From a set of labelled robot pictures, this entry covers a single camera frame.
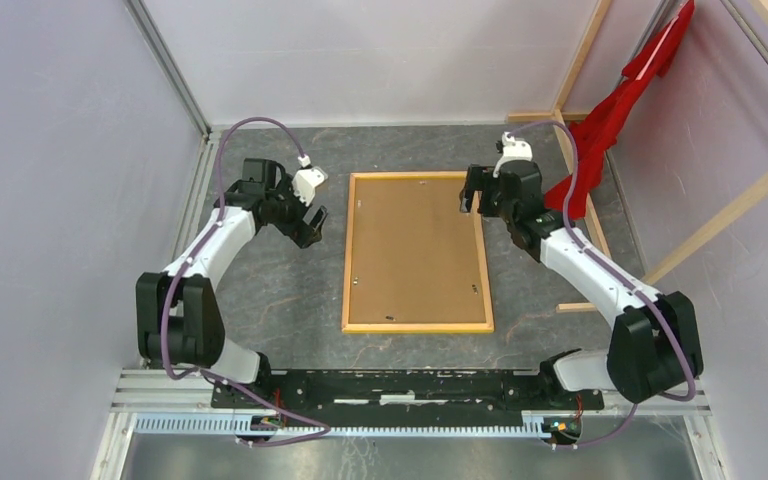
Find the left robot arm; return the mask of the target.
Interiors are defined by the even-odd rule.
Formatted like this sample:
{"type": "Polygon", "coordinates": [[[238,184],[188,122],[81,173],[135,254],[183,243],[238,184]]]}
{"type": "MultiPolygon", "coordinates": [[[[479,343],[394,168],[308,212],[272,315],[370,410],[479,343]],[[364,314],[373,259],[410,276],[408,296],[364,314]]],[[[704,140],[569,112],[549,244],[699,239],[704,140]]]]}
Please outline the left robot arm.
{"type": "Polygon", "coordinates": [[[274,394],[268,360],[227,338],[216,289],[236,255],[265,226],[300,249],[319,242],[328,212],[312,205],[327,178],[309,164],[290,174],[273,160],[245,160],[241,178],[217,199],[195,240],[161,272],[138,278],[140,356],[169,373],[177,366],[208,370],[235,382],[248,406],[266,405],[274,394]]]}

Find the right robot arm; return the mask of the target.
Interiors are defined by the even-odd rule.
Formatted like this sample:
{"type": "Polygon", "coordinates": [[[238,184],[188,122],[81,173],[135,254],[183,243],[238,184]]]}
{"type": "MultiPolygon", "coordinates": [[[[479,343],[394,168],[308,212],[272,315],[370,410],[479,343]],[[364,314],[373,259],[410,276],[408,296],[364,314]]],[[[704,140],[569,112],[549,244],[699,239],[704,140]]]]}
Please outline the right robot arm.
{"type": "Polygon", "coordinates": [[[604,350],[576,350],[549,360],[537,382],[540,400],[562,408],[578,391],[609,390],[640,404],[661,396],[688,402],[704,361],[692,301],[664,294],[619,267],[558,210],[545,206],[538,166],[471,164],[459,195],[462,212],[501,219],[518,248],[583,295],[611,329],[604,350]]]}

